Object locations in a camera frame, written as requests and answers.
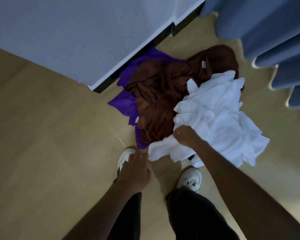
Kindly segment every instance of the person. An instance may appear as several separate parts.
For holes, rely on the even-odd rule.
[[[173,135],[202,159],[248,240],[300,239],[300,224],[292,215],[191,127],[180,126]],[[141,191],[151,178],[147,160],[147,153],[126,149],[118,163],[117,179],[63,239],[140,239]],[[199,169],[187,169],[165,198],[176,239],[239,239],[213,203],[197,193],[201,182]],[[185,226],[189,219],[193,219],[190,227]]]

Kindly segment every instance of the person's right arm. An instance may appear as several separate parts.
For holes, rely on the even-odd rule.
[[[203,141],[190,126],[180,126],[173,135],[180,144],[192,148],[201,158],[248,240],[300,239],[300,224],[292,215]]]

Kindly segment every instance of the person's right hand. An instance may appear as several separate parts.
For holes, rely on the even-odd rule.
[[[150,182],[151,171],[148,169],[148,153],[139,150],[129,156],[119,173],[117,184],[132,194],[138,193]]]
[[[181,145],[190,147],[192,149],[202,141],[195,130],[186,125],[181,125],[180,127],[176,128],[173,136]]]

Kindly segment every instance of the white shoe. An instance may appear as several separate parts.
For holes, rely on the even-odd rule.
[[[118,161],[118,168],[119,170],[121,171],[123,165],[124,165],[124,162],[125,161],[129,161],[129,156],[131,154],[135,154],[136,153],[136,149],[134,148],[131,148],[131,147],[128,147],[126,149],[124,149],[123,153],[121,154],[120,158],[119,158],[119,161]]]
[[[202,181],[202,174],[198,168],[189,168],[181,175],[177,188],[186,186],[194,192],[198,192]]]

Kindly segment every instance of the pile of clothes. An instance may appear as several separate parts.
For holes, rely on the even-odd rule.
[[[124,90],[108,104],[129,116],[138,148],[150,144],[152,161],[165,155],[174,161],[193,155],[172,136],[178,126],[190,125],[234,165],[242,160],[254,165],[269,140],[239,111],[244,78],[238,77],[235,53],[226,45],[185,61],[151,48],[120,74],[117,84]],[[222,137],[222,146],[215,143]],[[194,166],[202,166],[200,162],[196,156],[192,159]]]

